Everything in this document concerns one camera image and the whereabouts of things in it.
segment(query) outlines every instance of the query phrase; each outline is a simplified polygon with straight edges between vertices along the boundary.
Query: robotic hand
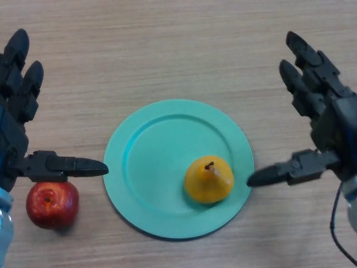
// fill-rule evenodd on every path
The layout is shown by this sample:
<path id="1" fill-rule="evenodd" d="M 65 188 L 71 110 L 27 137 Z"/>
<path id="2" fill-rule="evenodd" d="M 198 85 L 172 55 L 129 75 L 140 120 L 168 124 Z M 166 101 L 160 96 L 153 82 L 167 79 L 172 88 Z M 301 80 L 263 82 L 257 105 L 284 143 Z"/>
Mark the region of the robotic hand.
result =
<path id="1" fill-rule="evenodd" d="M 25 157 L 28 148 L 25 123 L 36 114 L 36 99 L 44 78 L 38 61 L 22 77 L 28 49 L 28 35 L 20 29 L 0 54 L 0 267 L 13 239 L 10 191 L 17 177 L 29 177 L 33 182 L 65 182 L 68 176 L 99 176 L 109 172 L 100 161 L 57 156 L 53 151 L 35 151 Z"/>
<path id="2" fill-rule="evenodd" d="M 302 75 L 286 60 L 280 63 L 280 75 L 293 95 L 297 112 L 310 118 L 311 138 L 317 149 L 295 152 L 287 162 L 258 170 L 247 184 L 258 187 L 286 181 L 294 185 L 332 170 L 341 181 L 334 210 L 341 191 L 349 203 L 349 222 L 357 231 L 357 95 L 341 83 L 340 72 L 323 52 L 316 52 L 294 32 L 287 34 L 286 44 Z M 330 228 L 335 240 L 334 225 Z"/>

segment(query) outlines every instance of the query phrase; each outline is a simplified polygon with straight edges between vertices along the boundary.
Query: black cable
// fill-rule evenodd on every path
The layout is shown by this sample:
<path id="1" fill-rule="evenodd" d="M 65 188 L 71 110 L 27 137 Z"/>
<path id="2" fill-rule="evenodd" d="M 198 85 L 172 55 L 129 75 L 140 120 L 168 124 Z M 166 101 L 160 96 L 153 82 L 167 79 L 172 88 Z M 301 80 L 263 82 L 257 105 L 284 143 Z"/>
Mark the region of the black cable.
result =
<path id="1" fill-rule="evenodd" d="M 332 213 L 331 213 L 331 221 L 330 221 L 330 231 L 331 231 L 331 236 L 332 239 L 334 240 L 336 246 L 339 248 L 339 250 L 349 259 L 355 266 L 357 266 L 357 261 L 348 254 L 348 252 L 342 247 L 340 242 L 336 238 L 335 234 L 335 214 L 336 214 L 336 209 L 337 209 L 337 204 L 339 202 L 340 194 L 341 194 L 341 188 L 342 188 L 342 183 L 339 186 L 339 189 L 337 190 L 334 206 L 332 208 Z"/>

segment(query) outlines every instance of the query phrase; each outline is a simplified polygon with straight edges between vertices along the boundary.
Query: red apple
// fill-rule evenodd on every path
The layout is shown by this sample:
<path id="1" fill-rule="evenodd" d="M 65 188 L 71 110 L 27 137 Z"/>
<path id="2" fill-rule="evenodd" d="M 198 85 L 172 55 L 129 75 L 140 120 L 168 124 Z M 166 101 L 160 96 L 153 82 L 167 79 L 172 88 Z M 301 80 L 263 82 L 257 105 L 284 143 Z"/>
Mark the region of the red apple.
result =
<path id="1" fill-rule="evenodd" d="M 69 181 L 36 183 L 26 199 L 30 220 L 43 229 L 63 229 L 74 222 L 79 209 L 79 193 Z"/>

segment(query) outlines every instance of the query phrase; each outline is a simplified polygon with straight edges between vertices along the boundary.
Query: teal plate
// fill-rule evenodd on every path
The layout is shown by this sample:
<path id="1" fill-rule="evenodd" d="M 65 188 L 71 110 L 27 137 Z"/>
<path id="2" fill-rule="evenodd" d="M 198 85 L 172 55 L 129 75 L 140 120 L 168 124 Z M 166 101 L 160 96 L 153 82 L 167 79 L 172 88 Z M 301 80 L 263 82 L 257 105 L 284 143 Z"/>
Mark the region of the teal plate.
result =
<path id="1" fill-rule="evenodd" d="M 184 191 L 185 172 L 196 159 L 216 155 L 231 166 L 235 184 L 214 205 Z M 108 196 L 132 226 L 152 236 L 191 239 L 228 223 L 249 197 L 254 171 L 249 143 L 220 110 L 194 100 L 152 103 L 130 115 L 113 133 L 104 155 Z"/>

